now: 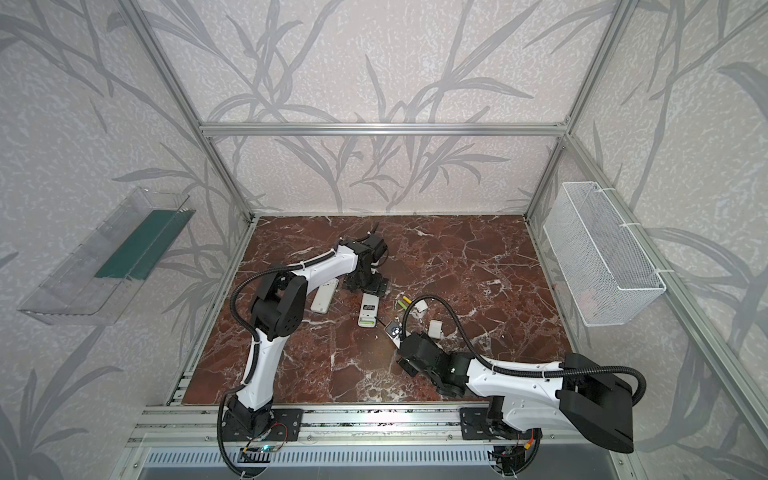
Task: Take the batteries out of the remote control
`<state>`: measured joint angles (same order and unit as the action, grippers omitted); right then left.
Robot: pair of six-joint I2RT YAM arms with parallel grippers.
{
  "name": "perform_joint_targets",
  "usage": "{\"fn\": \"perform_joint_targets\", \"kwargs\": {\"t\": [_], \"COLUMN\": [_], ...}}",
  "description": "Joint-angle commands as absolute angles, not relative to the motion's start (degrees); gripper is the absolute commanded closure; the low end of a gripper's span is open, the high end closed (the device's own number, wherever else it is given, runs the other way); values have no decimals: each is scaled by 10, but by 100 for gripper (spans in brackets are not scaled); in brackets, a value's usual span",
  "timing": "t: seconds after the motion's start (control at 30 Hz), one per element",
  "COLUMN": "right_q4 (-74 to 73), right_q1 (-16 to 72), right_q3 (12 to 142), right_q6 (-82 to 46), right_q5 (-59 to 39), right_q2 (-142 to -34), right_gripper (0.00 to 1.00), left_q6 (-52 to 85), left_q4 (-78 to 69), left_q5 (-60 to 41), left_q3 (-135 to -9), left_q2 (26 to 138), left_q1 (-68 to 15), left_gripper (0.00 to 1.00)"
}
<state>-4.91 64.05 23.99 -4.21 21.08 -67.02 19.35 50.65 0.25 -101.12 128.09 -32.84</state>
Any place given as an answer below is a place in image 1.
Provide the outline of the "red white remote control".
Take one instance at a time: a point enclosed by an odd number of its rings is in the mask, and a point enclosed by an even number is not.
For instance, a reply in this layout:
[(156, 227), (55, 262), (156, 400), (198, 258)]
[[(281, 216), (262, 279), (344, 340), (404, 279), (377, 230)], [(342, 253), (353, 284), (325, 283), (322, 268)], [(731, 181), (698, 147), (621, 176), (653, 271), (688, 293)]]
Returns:
[(363, 328), (375, 328), (378, 322), (379, 298), (376, 295), (364, 293), (358, 315), (358, 325)]

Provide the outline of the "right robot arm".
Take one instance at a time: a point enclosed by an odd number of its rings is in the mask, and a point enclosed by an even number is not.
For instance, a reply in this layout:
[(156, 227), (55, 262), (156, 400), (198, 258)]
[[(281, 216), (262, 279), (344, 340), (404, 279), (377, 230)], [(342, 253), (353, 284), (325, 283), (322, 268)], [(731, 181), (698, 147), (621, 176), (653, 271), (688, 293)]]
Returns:
[(487, 398), (484, 422), (493, 437), (515, 439), (540, 429), (571, 429), (618, 453), (634, 451), (632, 409), (645, 394), (641, 372), (600, 366), (568, 353), (543, 364), (491, 360), (470, 352), (447, 353), (427, 334), (389, 335), (398, 364), (426, 376), (438, 394)]

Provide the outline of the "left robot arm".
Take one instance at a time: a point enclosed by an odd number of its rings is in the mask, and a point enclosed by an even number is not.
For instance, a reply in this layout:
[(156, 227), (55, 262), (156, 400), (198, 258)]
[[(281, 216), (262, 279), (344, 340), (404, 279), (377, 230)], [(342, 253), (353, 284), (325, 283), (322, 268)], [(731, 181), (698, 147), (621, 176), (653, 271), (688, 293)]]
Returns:
[(288, 337), (304, 319), (308, 295), (342, 277), (352, 292), (383, 297), (388, 280), (378, 268), (387, 252), (385, 240), (370, 232), (359, 239), (341, 239), (311, 259), (273, 265), (235, 288), (230, 313), (251, 336), (251, 343), (240, 384), (227, 390), (220, 402), (220, 428), (235, 428), (247, 438), (269, 430), (277, 367)]

